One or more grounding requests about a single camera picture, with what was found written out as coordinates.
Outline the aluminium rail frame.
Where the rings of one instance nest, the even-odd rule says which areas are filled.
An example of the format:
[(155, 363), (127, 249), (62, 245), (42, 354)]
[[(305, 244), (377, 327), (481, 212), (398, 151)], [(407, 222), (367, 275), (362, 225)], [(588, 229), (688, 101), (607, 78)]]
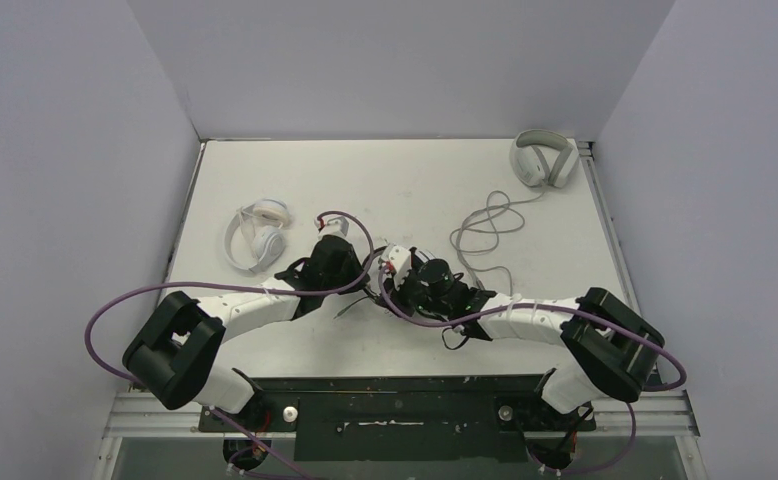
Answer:
[[(314, 237), (311, 219), (325, 209), (349, 212), (378, 244), (421, 242), (450, 255), (448, 233), (493, 190), (520, 200), (527, 189), (507, 163), (505, 139), (209, 140), (196, 161), (167, 277), (242, 283), (220, 242), (227, 213), (259, 197), (284, 200), (294, 213), (286, 256), (293, 259)], [(559, 192), (523, 207), (527, 223), (504, 239), (494, 262), (508, 266), (516, 291), (532, 298), (566, 297), (598, 285), (631, 306), (637, 297), (607, 210), (596, 166), (584, 155)], [(468, 352), (443, 350), (435, 334), (357, 306), (343, 317), (334, 299), (326, 312), (301, 326), (268, 327), (237, 340), (224, 355), (247, 363), (257, 347), (265, 377), (445, 374), (459, 380), (496, 373), (533, 373), (550, 346), (518, 341), (479, 344)], [(202, 409), (175, 411), (149, 393), (116, 396), (106, 434), (112, 439), (98, 477), (221, 478), (213, 433), (201, 431)]]

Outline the black and white headphones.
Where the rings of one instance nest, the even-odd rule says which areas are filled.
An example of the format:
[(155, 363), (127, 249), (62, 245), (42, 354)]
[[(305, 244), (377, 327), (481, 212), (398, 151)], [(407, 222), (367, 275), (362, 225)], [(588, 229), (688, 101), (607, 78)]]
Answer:
[(402, 312), (403, 316), (409, 316), (409, 317), (414, 316), (414, 315), (406, 315), (403, 311), (399, 310), (396, 307), (396, 305), (392, 302), (384, 286), (380, 285), (380, 282), (384, 280), (384, 276), (387, 275), (388, 273), (385, 271), (379, 272), (378, 257), (380, 256), (382, 251), (390, 244), (395, 244), (395, 243), (389, 243), (387, 245), (377, 247), (374, 253), (370, 257), (367, 257), (362, 262), (364, 272), (366, 273), (365, 285), (360, 290), (363, 296), (361, 298), (354, 300), (353, 302), (351, 302), (350, 304), (346, 305), (341, 310), (339, 310), (334, 315), (334, 319), (346, 315), (355, 305), (361, 302), (370, 302), (380, 308), (386, 309), (390, 313), (395, 313), (395, 310), (393, 310), (389, 306), (389, 304), (392, 304), (395, 309), (397, 309), (399, 312)]

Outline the white wired headphones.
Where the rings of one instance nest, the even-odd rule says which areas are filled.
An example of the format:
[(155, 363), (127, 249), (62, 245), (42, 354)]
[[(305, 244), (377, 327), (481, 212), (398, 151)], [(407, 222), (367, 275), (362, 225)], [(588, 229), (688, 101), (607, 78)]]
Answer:
[[(224, 229), (222, 249), (228, 264), (245, 275), (267, 271), (286, 249), (283, 230), (292, 221), (287, 204), (273, 198), (262, 198), (239, 207)], [(240, 234), (253, 256), (253, 262), (240, 262), (233, 253), (233, 241)]]

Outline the grey white over-ear headphones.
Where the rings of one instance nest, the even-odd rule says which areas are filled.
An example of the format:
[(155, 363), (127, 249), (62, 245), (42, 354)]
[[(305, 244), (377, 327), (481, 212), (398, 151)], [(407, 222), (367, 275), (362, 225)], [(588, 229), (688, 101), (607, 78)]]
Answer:
[[(577, 143), (557, 132), (531, 129), (519, 133), (513, 139), (509, 148), (510, 168), (532, 195), (514, 200), (502, 190), (493, 190), (487, 195), (484, 206), (470, 212), (449, 234), (449, 243), (475, 287), (484, 286), (480, 278), (482, 274), (501, 271), (506, 275), (508, 290), (514, 290), (512, 272), (508, 267), (475, 267), (468, 258), (496, 251), (502, 236), (521, 231), (527, 220), (517, 208), (536, 203), (547, 192), (566, 186), (579, 159), (580, 148)], [(468, 234), (491, 236), (494, 241), (487, 247), (466, 248), (463, 240)]]

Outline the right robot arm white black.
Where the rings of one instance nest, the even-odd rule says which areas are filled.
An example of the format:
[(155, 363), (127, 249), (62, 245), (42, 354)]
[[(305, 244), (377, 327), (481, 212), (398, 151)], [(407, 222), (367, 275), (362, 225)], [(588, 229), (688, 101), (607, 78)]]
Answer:
[(608, 290), (560, 300), (530, 300), (473, 287), (439, 258), (392, 246), (378, 260), (380, 300), (419, 326), (466, 339), (522, 340), (567, 351), (536, 388), (533, 419), (554, 428), (601, 398), (633, 403), (645, 390), (664, 337)]

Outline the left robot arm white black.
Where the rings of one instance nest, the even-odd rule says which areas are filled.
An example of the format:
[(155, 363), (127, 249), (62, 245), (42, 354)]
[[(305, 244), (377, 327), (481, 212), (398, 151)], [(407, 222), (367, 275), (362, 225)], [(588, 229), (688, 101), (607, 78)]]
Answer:
[(126, 348), (122, 364), (165, 408), (190, 402), (215, 407), (237, 428), (252, 429), (264, 415), (260, 389), (241, 368), (218, 360), (221, 346), (303, 317), (326, 297), (360, 291), (368, 280), (353, 245), (325, 236), (309, 256), (246, 292), (168, 294)]

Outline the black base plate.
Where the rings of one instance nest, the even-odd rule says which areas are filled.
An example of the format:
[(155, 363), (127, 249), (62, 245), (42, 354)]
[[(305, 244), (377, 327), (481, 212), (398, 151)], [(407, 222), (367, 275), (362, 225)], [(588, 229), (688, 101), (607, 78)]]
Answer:
[(540, 374), (507, 376), (260, 378), (236, 426), (204, 408), (203, 433), (291, 440), (299, 462), (457, 461), (519, 463), (529, 448), (565, 455), (601, 430), (613, 399), (559, 413), (541, 398)]

